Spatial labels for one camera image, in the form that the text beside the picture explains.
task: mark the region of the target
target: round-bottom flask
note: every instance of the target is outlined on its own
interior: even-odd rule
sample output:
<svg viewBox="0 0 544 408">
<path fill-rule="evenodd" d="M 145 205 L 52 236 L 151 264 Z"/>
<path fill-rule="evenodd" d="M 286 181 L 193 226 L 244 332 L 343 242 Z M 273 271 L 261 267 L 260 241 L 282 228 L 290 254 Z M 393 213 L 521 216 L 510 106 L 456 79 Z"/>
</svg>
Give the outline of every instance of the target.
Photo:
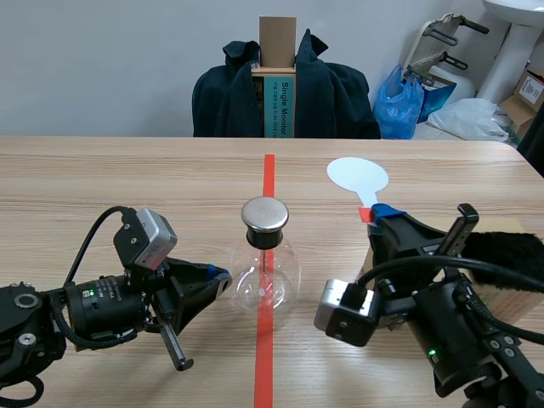
<svg viewBox="0 0 544 408">
<path fill-rule="evenodd" d="M 273 310 L 275 324 L 283 325 L 297 302 L 301 278 L 297 254 L 282 231 L 289 212 L 275 198 L 257 197 L 244 205 L 241 218 L 247 233 L 230 261 L 231 298 L 250 315 Z"/>
</svg>

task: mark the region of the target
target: robotic arm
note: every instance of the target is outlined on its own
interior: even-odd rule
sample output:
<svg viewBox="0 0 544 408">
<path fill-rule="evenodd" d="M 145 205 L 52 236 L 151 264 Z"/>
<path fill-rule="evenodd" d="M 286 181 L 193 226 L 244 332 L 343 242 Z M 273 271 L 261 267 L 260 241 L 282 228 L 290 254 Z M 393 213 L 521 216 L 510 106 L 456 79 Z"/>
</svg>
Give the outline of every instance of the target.
<svg viewBox="0 0 544 408">
<path fill-rule="evenodd" d="M 462 216 L 445 234 L 405 212 L 375 205 L 369 224 L 374 269 L 355 283 L 329 280 L 314 325 L 329 337 L 364 347 L 376 329 L 395 330 L 407 322 L 433 367 L 439 397 L 478 380 L 465 389 L 464 408 L 544 407 L 544 378 L 521 353 L 518 339 L 543 343 L 542 335 L 495 319 L 458 268 L 496 274 L 539 292 L 544 284 L 458 258 L 479 220 L 470 205 L 459 210 Z M 434 281 L 442 269 L 444 278 Z"/>
<path fill-rule="evenodd" d="M 74 275 L 94 233 L 115 212 L 122 213 L 123 226 L 113 241 L 124 274 L 76 285 Z M 41 398 L 44 386 L 37 375 L 64 356 L 66 339 L 81 351 L 115 347 L 141 331 L 160 333 L 175 369 L 191 368 L 193 360 L 185 358 L 177 335 L 232 278 L 211 264 L 168 258 L 176 243 L 159 214 L 113 207 L 89 231 L 63 287 L 37 292 L 30 283 L 14 282 L 0 288 L 0 389 L 25 381 L 36 389 L 30 399 L 0 397 L 0 406 L 29 406 Z"/>
</svg>

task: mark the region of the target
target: white sink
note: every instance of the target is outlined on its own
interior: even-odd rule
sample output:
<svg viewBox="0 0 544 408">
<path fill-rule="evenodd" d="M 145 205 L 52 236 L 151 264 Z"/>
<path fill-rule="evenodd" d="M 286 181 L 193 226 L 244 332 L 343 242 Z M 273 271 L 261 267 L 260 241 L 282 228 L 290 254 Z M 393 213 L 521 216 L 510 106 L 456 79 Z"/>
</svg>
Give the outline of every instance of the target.
<svg viewBox="0 0 544 408">
<path fill-rule="evenodd" d="M 495 17 L 512 23 L 478 93 L 494 104 L 511 95 L 544 28 L 544 0 L 482 0 Z"/>
<path fill-rule="evenodd" d="M 544 0 L 484 0 L 484 6 L 501 20 L 544 27 Z"/>
</svg>

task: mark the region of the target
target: red tape line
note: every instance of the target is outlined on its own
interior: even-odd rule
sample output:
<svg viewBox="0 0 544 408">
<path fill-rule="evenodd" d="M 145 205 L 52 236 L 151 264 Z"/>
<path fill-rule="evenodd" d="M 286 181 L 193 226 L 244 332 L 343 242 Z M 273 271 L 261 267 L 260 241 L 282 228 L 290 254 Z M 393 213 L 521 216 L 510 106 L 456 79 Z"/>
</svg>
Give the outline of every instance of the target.
<svg viewBox="0 0 544 408">
<path fill-rule="evenodd" d="M 264 157 L 263 196 L 275 195 L 275 156 Z M 266 263 L 261 259 L 259 267 L 259 289 L 264 296 L 259 298 L 257 315 L 257 344 L 255 348 L 255 393 L 254 408 L 274 407 L 274 252 L 266 252 Z"/>
</svg>

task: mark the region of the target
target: silver cap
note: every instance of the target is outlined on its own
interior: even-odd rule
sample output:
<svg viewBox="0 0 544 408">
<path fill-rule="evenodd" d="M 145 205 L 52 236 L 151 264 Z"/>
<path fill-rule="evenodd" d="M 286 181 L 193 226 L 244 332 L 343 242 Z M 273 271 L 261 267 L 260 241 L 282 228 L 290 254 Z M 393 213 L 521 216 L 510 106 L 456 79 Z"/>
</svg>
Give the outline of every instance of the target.
<svg viewBox="0 0 544 408">
<path fill-rule="evenodd" d="M 258 233 L 279 231 L 288 219 L 286 205 L 272 197 L 252 198 L 241 209 L 241 220 L 247 228 Z"/>
</svg>

